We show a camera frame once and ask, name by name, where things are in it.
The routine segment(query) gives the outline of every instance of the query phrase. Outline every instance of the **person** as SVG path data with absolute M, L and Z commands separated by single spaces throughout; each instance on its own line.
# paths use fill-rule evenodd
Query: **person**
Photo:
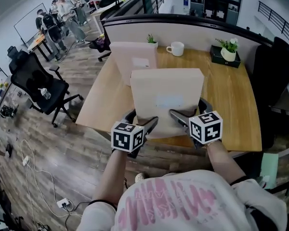
M 50 7 L 52 16 L 58 21 L 58 5 L 57 0 L 53 0 L 52 5 Z
M 66 26 L 72 31 L 76 38 L 76 43 L 83 43 L 85 41 L 86 35 L 81 30 L 80 26 L 76 20 L 76 14 L 74 11 L 71 11 L 74 5 L 70 1 L 59 0 L 58 12 L 62 20 L 65 22 Z
M 125 193 L 127 153 L 113 151 L 77 231 L 286 230 L 286 204 L 248 179 L 222 142 L 205 148 L 215 172 L 140 177 Z
M 35 20 L 37 29 L 39 30 L 40 34 L 44 34 L 48 44 L 50 45 L 51 49 L 53 50 L 53 53 L 55 55 L 55 61 L 58 61 L 61 59 L 61 54 L 58 50 L 58 48 L 56 47 L 56 44 L 51 40 L 49 34 L 48 34 L 48 29 L 46 27 L 46 25 L 43 22 L 43 18 L 46 15 L 46 12 L 44 12 L 42 9 L 37 11 L 37 18 Z M 57 44 L 60 46 L 61 50 L 66 53 L 67 52 L 67 48 L 64 45 L 63 41 L 61 39 L 58 40 Z
M 77 13 L 77 17 L 78 17 L 78 21 L 79 24 L 82 25 L 86 25 L 87 23 L 87 17 L 86 17 L 86 13 L 83 10 L 83 6 L 81 4 L 81 0 L 71 0 L 71 3 L 77 7 L 76 9 L 76 13 Z

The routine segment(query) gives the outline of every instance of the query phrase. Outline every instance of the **white flower pot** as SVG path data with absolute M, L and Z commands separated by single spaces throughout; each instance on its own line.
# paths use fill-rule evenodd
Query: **white flower pot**
M 234 62 L 236 59 L 236 52 L 231 53 L 226 48 L 222 48 L 221 54 L 222 54 L 222 57 L 228 62 Z
M 157 48 L 158 47 L 158 42 L 154 43 L 153 45 L 155 46 L 155 48 Z

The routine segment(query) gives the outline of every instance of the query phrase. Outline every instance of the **beige box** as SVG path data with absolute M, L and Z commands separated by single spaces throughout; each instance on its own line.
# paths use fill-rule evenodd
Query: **beige box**
M 158 116 L 147 138 L 184 135 L 182 126 L 169 115 L 170 109 L 193 112 L 199 103 L 204 76 L 198 68 L 134 70 L 131 90 L 138 121 Z
M 158 52 L 154 44 L 113 42 L 109 47 L 125 85 L 131 85 L 130 76 L 132 70 L 158 67 Z

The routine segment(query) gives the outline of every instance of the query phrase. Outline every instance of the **gray pants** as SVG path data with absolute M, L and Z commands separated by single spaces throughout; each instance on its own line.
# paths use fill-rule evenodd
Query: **gray pants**
M 46 38 L 49 46 L 51 47 L 54 55 L 55 55 L 55 56 L 59 55 L 60 52 L 59 52 L 56 44 L 55 44 L 55 43 L 51 40 L 51 38 L 49 37 L 48 32 L 45 33 L 45 38 Z M 62 40 L 59 40 L 59 41 L 57 42 L 57 44 L 59 45 L 59 47 L 61 48 L 61 50 L 63 50 L 63 51 L 66 50 L 66 46 L 64 45 L 64 43 L 63 43 Z
M 85 21 L 87 21 L 86 14 L 81 7 L 76 9 L 76 13 L 80 25 L 82 25 Z
M 66 26 L 72 31 L 74 34 L 76 40 L 82 41 L 86 38 L 85 33 L 81 30 L 80 26 L 76 22 L 75 17 L 73 17 L 73 20 L 67 20 L 66 21 Z

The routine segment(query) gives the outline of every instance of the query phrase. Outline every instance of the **desk surface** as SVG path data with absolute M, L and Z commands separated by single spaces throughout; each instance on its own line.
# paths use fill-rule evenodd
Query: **desk surface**
M 38 38 L 36 38 L 28 47 L 28 51 L 33 50 L 35 47 L 37 47 L 38 45 L 40 45 L 43 40 L 45 39 L 44 35 L 39 36 Z
M 261 151 L 261 133 L 257 106 L 243 64 L 232 68 L 211 62 L 210 53 L 184 50 L 182 57 L 158 49 L 160 68 L 200 68 L 205 76 L 202 97 L 223 118 L 223 144 L 229 151 Z M 122 115 L 134 108 L 131 88 L 124 85 L 112 56 L 95 80 L 76 123 L 110 132 Z M 152 141 L 193 147 L 187 136 Z

